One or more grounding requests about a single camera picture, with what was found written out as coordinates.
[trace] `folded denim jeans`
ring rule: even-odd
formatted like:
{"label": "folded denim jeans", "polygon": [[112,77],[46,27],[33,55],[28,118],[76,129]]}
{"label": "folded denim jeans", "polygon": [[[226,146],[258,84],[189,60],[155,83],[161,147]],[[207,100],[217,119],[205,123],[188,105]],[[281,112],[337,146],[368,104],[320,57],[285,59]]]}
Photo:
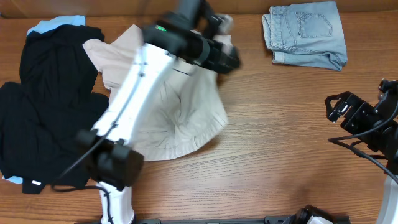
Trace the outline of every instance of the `folded denim jeans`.
{"label": "folded denim jeans", "polygon": [[262,25],[274,63],[341,71],[347,64],[336,3],[317,2],[276,6],[264,14]]}

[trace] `wood grain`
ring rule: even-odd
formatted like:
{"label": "wood grain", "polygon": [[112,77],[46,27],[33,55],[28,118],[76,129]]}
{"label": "wood grain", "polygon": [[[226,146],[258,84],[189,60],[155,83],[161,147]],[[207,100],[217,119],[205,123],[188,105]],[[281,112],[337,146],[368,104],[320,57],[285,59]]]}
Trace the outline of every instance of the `wood grain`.
{"label": "wood grain", "polygon": [[[324,99],[352,91],[377,102],[381,78],[396,79],[398,12],[342,13],[348,64],[342,72],[272,64],[261,15],[233,16],[242,67],[220,76],[228,127],[204,148],[172,161],[146,162],[134,187],[139,218],[261,218],[312,204],[375,223],[385,175],[327,142],[346,133],[326,119]],[[0,20],[0,84],[19,81],[25,32],[39,19]],[[114,41],[135,17],[89,17]],[[108,93],[98,76],[94,91]],[[102,213],[95,190],[25,195],[0,180],[0,223],[73,223]]]}
{"label": "wood grain", "polygon": [[[67,15],[140,16],[146,0],[0,0],[0,12],[8,18],[40,18]],[[263,14],[271,6],[287,6],[328,0],[208,0],[215,12],[226,14]],[[148,0],[145,14],[160,15],[174,10],[177,0]],[[397,10],[395,0],[336,0],[340,12]]]}

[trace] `white cloth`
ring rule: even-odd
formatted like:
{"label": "white cloth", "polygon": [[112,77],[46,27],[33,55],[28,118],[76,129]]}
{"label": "white cloth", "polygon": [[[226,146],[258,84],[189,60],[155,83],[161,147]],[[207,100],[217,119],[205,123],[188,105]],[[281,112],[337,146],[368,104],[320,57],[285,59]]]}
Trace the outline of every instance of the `white cloth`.
{"label": "white cloth", "polygon": [[[231,45],[230,35],[215,39]],[[105,87],[111,90],[109,102],[116,96],[141,44],[141,30],[134,25],[112,44],[96,39],[83,44],[97,70],[102,72]],[[174,69],[181,72],[172,70],[156,93],[152,110],[142,122],[134,143],[134,150],[147,161],[175,159],[196,151],[228,123],[218,94],[217,74],[181,60]]]}

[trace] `jeans pocket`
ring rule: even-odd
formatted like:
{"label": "jeans pocket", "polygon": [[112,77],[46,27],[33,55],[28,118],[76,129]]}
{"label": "jeans pocket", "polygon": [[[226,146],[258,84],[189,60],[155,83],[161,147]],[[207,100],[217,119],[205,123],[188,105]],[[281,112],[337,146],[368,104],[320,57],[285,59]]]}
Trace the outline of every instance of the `jeans pocket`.
{"label": "jeans pocket", "polygon": [[296,16],[300,37],[331,37],[333,26],[322,13],[296,12]]}

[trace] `black garment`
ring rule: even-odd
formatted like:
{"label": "black garment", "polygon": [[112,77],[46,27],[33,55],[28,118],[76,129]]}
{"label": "black garment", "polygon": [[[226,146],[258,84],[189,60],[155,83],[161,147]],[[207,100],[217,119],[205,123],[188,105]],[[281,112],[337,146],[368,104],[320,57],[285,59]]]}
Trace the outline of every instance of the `black garment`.
{"label": "black garment", "polygon": [[[101,29],[63,25],[31,32],[21,84],[0,88],[0,170],[6,178],[24,178],[24,193],[39,193],[80,157],[77,132],[90,130],[108,107],[108,97],[91,93],[98,72],[82,46],[89,39],[103,41]],[[82,187],[88,178],[80,166],[58,184]]]}

